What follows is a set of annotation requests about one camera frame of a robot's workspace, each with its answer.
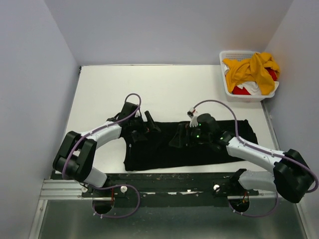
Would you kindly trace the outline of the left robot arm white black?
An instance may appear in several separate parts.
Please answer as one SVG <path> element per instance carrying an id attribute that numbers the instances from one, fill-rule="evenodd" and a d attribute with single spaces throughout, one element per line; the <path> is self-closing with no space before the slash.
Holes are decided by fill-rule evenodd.
<path id="1" fill-rule="evenodd" d="M 93 167 L 95 152 L 121 137 L 131 136 L 133 141 L 145 141 L 150 132 L 160 133 L 149 111 L 145 111 L 145 116 L 146 121 L 138 105 L 125 102 L 122 110 L 101 126 L 82 133 L 68 132 L 54 158 L 53 169 L 64 179 L 92 185 L 98 196 L 107 196 L 111 185 L 107 182 L 107 175 Z"/>

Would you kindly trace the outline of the black mounting base plate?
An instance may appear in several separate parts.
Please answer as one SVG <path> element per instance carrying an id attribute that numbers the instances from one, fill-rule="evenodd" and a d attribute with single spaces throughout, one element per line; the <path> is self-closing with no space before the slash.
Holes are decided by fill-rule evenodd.
<path id="1" fill-rule="evenodd" d="M 82 197 L 98 207 L 227 207 L 228 199 L 244 199 L 258 192 L 244 189 L 237 173 L 122 173 L 109 174 L 104 186 L 88 183 Z"/>

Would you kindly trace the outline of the yellow t-shirt in basket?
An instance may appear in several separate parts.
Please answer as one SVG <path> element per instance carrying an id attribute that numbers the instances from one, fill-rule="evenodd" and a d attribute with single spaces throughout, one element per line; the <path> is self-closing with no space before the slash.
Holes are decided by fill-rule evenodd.
<path id="1" fill-rule="evenodd" d="M 267 52 L 255 52 L 251 57 L 242 60 L 226 57 L 222 62 L 229 67 L 226 76 L 229 92 L 237 85 L 252 81 L 258 84 L 262 96 L 267 96 L 274 90 L 275 82 L 266 68 L 274 70 L 278 78 L 280 76 L 280 66 L 272 54 Z"/>

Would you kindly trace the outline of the white plastic laundry basket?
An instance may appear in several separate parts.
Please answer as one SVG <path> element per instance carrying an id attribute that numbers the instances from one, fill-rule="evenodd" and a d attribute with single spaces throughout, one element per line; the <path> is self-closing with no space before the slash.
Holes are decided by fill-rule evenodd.
<path id="1" fill-rule="evenodd" d="M 244 50 L 226 50 L 219 53 L 219 59 L 220 59 L 220 65 L 222 63 L 222 60 L 226 57 L 229 57 L 231 59 L 238 59 L 242 60 L 245 58 L 251 57 L 255 51 L 244 51 Z M 233 102 L 260 102 L 264 99 L 272 98 L 275 95 L 275 93 L 267 96 L 239 96 L 239 95 L 231 95 L 226 93 L 226 97 L 228 101 Z"/>

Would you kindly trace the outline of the black t-shirt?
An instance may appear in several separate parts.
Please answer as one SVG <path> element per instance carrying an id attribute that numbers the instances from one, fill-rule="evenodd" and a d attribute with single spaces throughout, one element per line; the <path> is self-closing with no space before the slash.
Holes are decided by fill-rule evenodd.
<path id="1" fill-rule="evenodd" d="M 208 145 L 175 148 L 170 147 L 178 122 L 157 122 L 161 133 L 149 132 L 146 140 L 134 142 L 127 133 L 120 134 L 126 143 L 125 170 L 143 171 L 159 168 L 199 166 L 241 161 L 225 150 L 214 151 Z"/>

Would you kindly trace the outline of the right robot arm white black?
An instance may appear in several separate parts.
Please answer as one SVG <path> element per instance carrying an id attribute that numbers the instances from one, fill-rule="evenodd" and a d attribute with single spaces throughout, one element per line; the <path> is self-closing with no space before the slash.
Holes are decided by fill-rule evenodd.
<path id="1" fill-rule="evenodd" d="M 190 122 L 180 123 L 171 147 L 186 148 L 207 145 L 214 151 L 226 151 L 229 156 L 243 159 L 264 169 L 263 172 L 237 171 L 229 183 L 230 191 L 241 195 L 247 189 L 277 192 L 291 203 L 298 203 L 315 181 L 297 151 L 271 150 L 222 130 L 210 114 L 189 113 Z"/>

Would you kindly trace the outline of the white t-shirt in basket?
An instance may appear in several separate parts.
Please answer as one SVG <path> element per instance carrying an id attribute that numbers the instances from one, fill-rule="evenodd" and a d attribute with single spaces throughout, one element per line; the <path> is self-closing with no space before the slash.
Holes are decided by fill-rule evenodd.
<path id="1" fill-rule="evenodd" d="M 221 63 L 221 69 L 224 75 L 224 85 L 225 91 L 231 95 L 239 95 L 239 96 L 250 96 L 250 95 L 261 95 L 260 89 L 256 82 L 245 82 L 243 84 L 237 85 L 234 87 L 232 92 L 228 91 L 228 84 L 226 81 L 227 73 L 229 72 L 229 67 L 224 63 Z"/>

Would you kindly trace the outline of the red t-shirt in basket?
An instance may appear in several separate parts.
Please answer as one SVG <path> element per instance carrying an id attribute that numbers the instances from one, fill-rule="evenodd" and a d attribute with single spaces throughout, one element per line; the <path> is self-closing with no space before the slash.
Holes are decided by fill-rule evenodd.
<path id="1" fill-rule="evenodd" d="M 273 94 L 279 86 L 278 77 L 276 72 L 271 68 L 266 68 L 268 73 L 271 75 L 273 81 L 275 82 L 275 88 L 270 92 L 270 95 Z M 261 96 L 261 90 L 256 82 L 248 81 L 243 84 L 237 85 L 234 87 L 232 94 L 234 95 L 253 95 L 253 96 Z"/>

